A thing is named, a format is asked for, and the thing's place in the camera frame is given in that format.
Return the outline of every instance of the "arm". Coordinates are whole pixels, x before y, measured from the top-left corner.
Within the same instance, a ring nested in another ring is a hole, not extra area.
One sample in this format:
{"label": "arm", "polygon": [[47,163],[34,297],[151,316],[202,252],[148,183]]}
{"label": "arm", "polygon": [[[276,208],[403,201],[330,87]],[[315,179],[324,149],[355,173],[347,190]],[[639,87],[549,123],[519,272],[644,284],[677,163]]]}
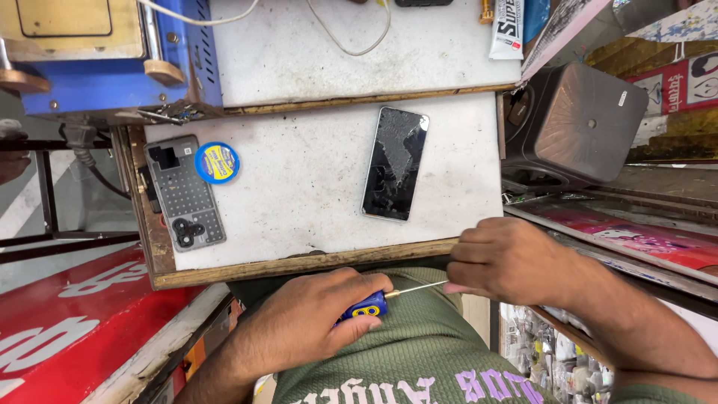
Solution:
{"label": "arm", "polygon": [[582,319],[617,367],[617,387],[662,385],[718,397],[718,358],[671,309],[528,222],[491,218],[452,250],[446,293],[563,308]]}
{"label": "arm", "polygon": [[347,307],[377,290],[392,289],[386,275],[359,275],[351,268],[290,280],[232,331],[175,402],[251,402],[258,378],[330,358],[380,326],[381,320],[375,316],[334,323]]}

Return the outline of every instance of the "cracked phone screen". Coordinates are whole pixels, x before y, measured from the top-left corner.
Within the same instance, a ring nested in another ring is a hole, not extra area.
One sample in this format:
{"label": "cracked phone screen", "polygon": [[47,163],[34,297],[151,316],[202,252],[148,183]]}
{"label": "cracked phone screen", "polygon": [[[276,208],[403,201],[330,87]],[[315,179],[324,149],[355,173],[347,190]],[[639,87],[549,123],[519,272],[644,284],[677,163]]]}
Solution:
{"label": "cracked phone screen", "polygon": [[364,191],[362,213],[407,221],[429,117],[383,107]]}

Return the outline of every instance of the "green knit shirt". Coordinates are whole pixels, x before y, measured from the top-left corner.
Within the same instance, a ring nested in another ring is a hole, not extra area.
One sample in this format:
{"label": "green knit shirt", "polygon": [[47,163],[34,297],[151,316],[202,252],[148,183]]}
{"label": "green knit shirt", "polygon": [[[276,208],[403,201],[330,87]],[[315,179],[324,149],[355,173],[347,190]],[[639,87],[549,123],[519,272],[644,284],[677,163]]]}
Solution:
{"label": "green knit shirt", "polygon": [[[431,268],[381,270],[396,289],[446,280]],[[461,297],[427,288],[387,302],[383,324],[334,357],[279,374],[274,404],[557,403],[500,355],[461,316]],[[674,390],[637,385],[612,403],[694,404]]]}

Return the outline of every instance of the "red signboard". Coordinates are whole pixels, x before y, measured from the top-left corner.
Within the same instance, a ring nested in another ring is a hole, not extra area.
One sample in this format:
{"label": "red signboard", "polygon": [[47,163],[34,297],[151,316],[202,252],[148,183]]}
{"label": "red signboard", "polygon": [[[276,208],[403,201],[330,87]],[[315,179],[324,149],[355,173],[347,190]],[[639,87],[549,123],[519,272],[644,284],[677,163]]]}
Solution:
{"label": "red signboard", "polygon": [[0,403],[79,403],[203,289],[153,291],[132,246],[0,295]]}
{"label": "red signboard", "polygon": [[646,116],[718,106],[718,52],[627,78],[648,93]]}

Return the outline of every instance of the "screwdriver shaft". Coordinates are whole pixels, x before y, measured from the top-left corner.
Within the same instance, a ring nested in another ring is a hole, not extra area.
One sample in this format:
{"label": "screwdriver shaft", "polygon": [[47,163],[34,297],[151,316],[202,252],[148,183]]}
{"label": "screwdriver shaft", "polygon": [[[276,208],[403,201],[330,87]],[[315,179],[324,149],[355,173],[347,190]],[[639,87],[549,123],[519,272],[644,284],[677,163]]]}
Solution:
{"label": "screwdriver shaft", "polygon": [[431,286],[441,285],[442,283],[447,283],[447,282],[449,282],[449,281],[443,280],[441,282],[429,283],[428,285],[416,286],[415,288],[409,288],[409,289],[405,289],[405,290],[392,290],[389,293],[384,293],[384,298],[385,299],[395,298],[396,296],[399,296],[402,293],[413,292],[415,290],[424,289],[424,288],[430,288]]}

